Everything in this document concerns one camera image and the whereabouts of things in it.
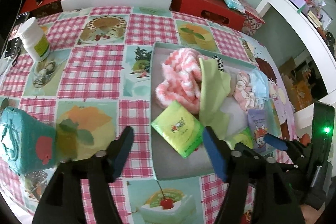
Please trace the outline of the green tissue pack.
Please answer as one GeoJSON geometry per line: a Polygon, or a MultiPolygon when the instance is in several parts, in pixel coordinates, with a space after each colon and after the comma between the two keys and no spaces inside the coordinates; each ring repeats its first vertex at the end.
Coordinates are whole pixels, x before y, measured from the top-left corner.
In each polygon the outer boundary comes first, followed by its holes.
{"type": "Polygon", "coordinates": [[[184,159],[203,141],[203,125],[178,101],[173,101],[163,110],[151,126],[184,159]]]}
{"type": "Polygon", "coordinates": [[[243,143],[244,145],[252,149],[253,148],[253,138],[252,138],[249,127],[244,128],[238,133],[230,135],[226,139],[226,143],[228,144],[231,150],[235,149],[235,146],[237,143],[243,143]]]}

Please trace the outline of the pink floral scrunchie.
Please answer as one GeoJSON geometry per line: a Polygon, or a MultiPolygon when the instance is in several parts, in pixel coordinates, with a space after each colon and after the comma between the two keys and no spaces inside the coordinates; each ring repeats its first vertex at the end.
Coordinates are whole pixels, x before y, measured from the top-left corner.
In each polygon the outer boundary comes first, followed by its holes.
{"type": "Polygon", "coordinates": [[[250,77],[249,74],[244,71],[240,71],[236,76],[234,98],[240,108],[245,112],[256,107],[256,97],[252,91],[250,77]]]}

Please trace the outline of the blue face mask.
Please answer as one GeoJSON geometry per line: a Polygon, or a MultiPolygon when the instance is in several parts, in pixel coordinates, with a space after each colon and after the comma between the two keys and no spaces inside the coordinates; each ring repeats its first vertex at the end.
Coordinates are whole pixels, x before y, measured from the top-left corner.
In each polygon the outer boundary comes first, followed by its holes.
{"type": "Polygon", "coordinates": [[[254,69],[249,73],[252,91],[256,98],[267,101],[269,99],[268,77],[260,70],[254,69]]]}

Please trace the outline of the light green cloth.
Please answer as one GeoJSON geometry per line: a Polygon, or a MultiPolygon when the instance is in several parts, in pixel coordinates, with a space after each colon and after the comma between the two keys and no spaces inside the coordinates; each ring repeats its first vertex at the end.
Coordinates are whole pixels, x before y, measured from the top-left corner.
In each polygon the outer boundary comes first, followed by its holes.
{"type": "Polygon", "coordinates": [[[199,121],[205,127],[212,127],[218,139],[223,140],[227,135],[230,115],[224,113],[221,106],[231,92],[231,75],[220,71],[213,58],[200,58],[199,64],[202,73],[199,121]]]}

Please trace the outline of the leopard print scrunchie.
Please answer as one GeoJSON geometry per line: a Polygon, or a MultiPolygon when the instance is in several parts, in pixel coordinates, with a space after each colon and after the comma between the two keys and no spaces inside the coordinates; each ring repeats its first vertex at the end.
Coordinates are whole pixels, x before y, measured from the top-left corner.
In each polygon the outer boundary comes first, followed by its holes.
{"type": "Polygon", "coordinates": [[[213,55],[213,59],[217,61],[218,69],[224,72],[225,70],[224,70],[223,60],[217,55],[213,55]]]}

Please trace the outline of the pink white fluffy towel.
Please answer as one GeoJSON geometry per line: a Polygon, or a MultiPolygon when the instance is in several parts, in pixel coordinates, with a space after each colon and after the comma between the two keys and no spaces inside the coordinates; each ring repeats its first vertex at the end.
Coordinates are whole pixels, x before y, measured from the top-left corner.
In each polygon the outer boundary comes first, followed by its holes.
{"type": "Polygon", "coordinates": [[[202,82],[200,61],[208,59],[192,48],[171,52],[161,64],[163,81],[155,88],[159,106],[165,109],[177,101],[191,114],[198,114],[202,82]]]}

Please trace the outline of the teal shallow box tray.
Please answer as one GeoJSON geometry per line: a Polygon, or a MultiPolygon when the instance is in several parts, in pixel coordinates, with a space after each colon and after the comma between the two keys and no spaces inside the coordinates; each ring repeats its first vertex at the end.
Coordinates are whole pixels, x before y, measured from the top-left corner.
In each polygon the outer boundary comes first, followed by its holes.
{"type": "MultiPolygon", "coordinates": [[[[154,44],[150,70],[152,89],[163,81],[163,62],[179,49],[181,46],[176,44],[154,44]]],[[[205,50],[201,50],[200,53],[208,57],[204,62],[204,69],[209,71],[210,75],[203,77],[200,112],[196,118],[203,126],[212,126],[217,137],[223,140],[248,126],[247,114],[240,108],[236,99],[222,96],[224,85],[229,85],[230,82],[213,68],[217,64],[213,58],[214,53],[205,50]]],[[[160,180],[202,176],[214,172],[204,145],[200,145],[197,151],[184,159],[155,129],[152,129],[151,151],[155,176],[160,180]]]]}

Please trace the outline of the teal plastic toy case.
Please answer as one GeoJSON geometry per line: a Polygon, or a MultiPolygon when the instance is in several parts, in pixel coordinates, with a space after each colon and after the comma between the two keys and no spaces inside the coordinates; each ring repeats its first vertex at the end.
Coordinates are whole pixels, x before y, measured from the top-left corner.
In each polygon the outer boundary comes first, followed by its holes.
{"type": "Polygon", "coordinates": [[[25,111],[6,107],[1,115],[1,158],[18,175],[55,165],[56,130],[25,111]]]}

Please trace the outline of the patterned checkered tablecloth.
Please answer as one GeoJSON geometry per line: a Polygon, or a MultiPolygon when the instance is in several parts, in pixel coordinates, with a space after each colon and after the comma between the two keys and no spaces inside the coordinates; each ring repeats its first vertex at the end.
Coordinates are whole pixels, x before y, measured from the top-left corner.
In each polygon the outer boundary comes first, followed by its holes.
{"type": "Polygon", "coordinates": [[[96,7],[62,12],[38,20],[51,45],[56,69],[40,79],[39,64],[20,56],[1,84],[1,98],[38,120],[58,126],[68,120],[84,136],[61,133],[78,157],[104,148],[130,125],[134,144],[121,177],[111,185],[125,223],[213,223],[227,185],[213,172],[197,171],[193,159],[206,159],[200,148],[186,159],[180,174],[158,177],[154,141],[160,136],[150,120],[161,66],[148,72],[157,42],[208,50],[224,56],[239,71],[259,67],[270,79],[270,93],[285,136],[296,136],[294,115],[280,73],[268,51],[240,31],[179,12],[137,7],[96,7]]]}

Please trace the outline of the red patterned box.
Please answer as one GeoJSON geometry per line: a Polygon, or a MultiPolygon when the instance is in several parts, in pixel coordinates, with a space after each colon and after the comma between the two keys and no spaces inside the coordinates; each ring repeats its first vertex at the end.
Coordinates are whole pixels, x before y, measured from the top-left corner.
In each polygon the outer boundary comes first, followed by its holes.
{"type": "Polygon", "coordinates": [[[245,0],[238,0],[245,9],[244,23],[241,29],[242,33],[248,36],[254,36],[257,30],[265,24],[260,14],[245,0]]]}

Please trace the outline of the white desk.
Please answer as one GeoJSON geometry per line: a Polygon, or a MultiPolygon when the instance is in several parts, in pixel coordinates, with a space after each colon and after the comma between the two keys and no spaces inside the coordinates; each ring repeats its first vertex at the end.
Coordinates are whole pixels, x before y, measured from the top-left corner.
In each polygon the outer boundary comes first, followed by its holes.
{"type": "Polygon", "coordinates": [[[334,92],[336,85],[335,59],[322,36],[304,14],[297,12],[295,5],[290,0],[261,0],[256,11],[263,17],[271,7],[287,21],[305,44],[321,73],[327,92],[329,94],[334,92]]]}

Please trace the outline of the blue wet wipes pack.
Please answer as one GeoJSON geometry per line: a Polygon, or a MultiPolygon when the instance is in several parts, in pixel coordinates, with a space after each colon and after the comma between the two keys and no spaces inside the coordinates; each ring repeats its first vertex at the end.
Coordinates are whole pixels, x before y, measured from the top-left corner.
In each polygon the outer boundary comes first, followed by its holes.
{"type": "Polygon", "coordinates": [[[244,6],[240,3],[239,0],[223,0],[225,2],[225,4],[228,6],[228,8],[230,9],[234,9],[237,11],[240,11],[242,13],[244,13],[245,8],[244,6]]]}

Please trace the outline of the smartphone on stand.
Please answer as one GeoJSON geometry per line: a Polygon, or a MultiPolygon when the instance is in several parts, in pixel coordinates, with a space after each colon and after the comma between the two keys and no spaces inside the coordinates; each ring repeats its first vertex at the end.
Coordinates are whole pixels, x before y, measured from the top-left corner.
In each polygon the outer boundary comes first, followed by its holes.
{"type": "Polygon", "coordinates": [[[29,12],[24,12],[17,16],[14,26],[10,32],[9,40],[7,42],[5,58],[15,55],[17,48],[20,47],[21,41],[19,38],[19,28],[29,18],[29,14],[29,12]]]}

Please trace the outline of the red gift box right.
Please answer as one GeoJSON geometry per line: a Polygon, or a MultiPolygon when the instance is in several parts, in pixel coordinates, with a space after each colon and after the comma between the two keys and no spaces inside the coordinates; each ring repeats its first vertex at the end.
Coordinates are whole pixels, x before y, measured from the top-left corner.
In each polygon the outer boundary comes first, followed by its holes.
{"type": "Polygon", "coordinates": [[[237,31],[242,30],[245,20],[243,14],[228,8],[223,0],[172,0],[171,9],[205,18],[237,31]]]}

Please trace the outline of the white board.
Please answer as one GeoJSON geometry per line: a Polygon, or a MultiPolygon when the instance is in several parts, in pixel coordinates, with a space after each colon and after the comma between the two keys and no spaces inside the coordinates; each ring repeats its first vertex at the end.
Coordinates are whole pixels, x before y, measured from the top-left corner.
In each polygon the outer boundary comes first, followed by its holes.
{"type": "Polygon", "coordinates": [[[61,0],[63,11],[90,7],[130,6],[155,10],[168,10],[172,0],[61,0]]]}

